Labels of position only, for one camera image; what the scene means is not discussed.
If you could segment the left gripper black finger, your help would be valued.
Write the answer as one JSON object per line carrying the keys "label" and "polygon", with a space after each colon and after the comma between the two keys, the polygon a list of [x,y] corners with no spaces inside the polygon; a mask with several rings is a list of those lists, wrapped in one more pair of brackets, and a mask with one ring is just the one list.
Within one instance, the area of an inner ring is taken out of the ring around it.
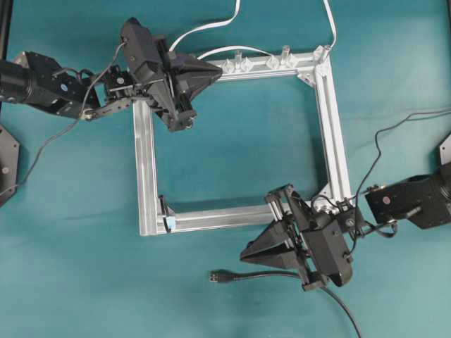
{"label": "left gripper black finger", "polygon": [[176,85],[177,108],[179,111],[191,111],[192,100],[208,87],[205,81],[178,80]]}
{"label": "left gripper black finger", "polygon": [[223,74],[222,68],[194,56],[168,52],[171,75],[176,83],[186,81],[188,86],[212,85]]}

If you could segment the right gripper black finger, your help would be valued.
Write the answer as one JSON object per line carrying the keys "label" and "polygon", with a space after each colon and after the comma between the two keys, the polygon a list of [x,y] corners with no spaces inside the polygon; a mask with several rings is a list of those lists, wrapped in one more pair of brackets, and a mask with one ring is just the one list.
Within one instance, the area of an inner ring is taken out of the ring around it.
{"label": "right gripper black finger", "polygon": [[249,248],[240,254],[240,260],[245,263],[265,265],[282,270],[302,270],[305,268],[302,257],[284,244],[260,252],[251,252]]}
{"label": "right gripper black finger", "polygon": [[284,244],[288,249],[294,248],[294,230],[290,220],[273,221],[253,241],[248,244],[251,249],[270,249]]}

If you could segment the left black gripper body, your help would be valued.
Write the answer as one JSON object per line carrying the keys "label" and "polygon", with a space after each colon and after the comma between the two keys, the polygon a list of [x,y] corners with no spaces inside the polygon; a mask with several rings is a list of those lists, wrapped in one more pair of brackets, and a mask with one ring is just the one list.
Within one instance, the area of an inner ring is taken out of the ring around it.
{"label": "left black gripper body", "polygon": [[196,118],[196,111],[179,111],[177,108],[177,83],[173,79],[169,67],[166,38],[163,35],[153,36],[156,47],[163,61],[164,78],[140,86],[142,96],[147,99],[149,107],[158,115],[171,132],[190,129]]}

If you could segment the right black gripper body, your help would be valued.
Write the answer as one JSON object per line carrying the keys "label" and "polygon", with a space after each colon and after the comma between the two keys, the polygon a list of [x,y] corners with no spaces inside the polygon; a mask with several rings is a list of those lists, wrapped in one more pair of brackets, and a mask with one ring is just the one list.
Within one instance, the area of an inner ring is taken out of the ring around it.
{"label": "right black gripper body", "polygon": [[332,280],[316,270],[303,233],[320,230],[337,218],[330,213],[312,209],[291,184],[269,192],[265,196],[265,201],[270,206],[275,221],[290,220],[293,224],[295,241],[293,249],[302,257],[305,265],[304,269],[296,270],[302,281],[302,288],[309,291],[326,286],[328,281]]}

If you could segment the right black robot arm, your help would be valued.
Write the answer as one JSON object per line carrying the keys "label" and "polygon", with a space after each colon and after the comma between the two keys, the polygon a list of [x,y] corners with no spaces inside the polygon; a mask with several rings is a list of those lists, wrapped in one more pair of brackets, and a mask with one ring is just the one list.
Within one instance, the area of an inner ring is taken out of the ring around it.
{"label": "right black robot arm", "polygon": [[274,189],[266,197],[273,221],[240,254],[241,261],[271,268],[296,270],[306,291],[328,281],[341,287],[352,277],[352,254],[345,235],[353,238],[397,227],[408,220],[427,230],[450,223],[450,175],[437,170],[369,190],[366,201],[376,219],[367,224],[359,208],[348,200],[334,211],[316,211],[291,184]]}

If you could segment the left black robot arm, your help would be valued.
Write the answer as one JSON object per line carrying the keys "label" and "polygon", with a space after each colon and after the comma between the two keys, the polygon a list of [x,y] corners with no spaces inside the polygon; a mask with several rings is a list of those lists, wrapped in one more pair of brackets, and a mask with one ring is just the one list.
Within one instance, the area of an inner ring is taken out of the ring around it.
{"label": "left black robot arm", "polygon": [[197,117],[192,100],[223,74],[216,65],[167,51],[162,38],[122,37],[118,50],[128,69],[114,63],[99,74],[63,68],[31,51],[2,61],[1,101],[86,121],[142,101],[176,132],[192,127]]}

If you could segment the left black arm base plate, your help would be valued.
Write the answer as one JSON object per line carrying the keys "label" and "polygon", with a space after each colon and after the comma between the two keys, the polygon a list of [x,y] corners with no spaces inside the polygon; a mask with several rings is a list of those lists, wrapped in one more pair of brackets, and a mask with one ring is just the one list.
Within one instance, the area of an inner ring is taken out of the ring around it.
{"label": "left black arm base plate", "polygon": [[16,191],[20,143],[1,125],[1,206],[3,206]]}

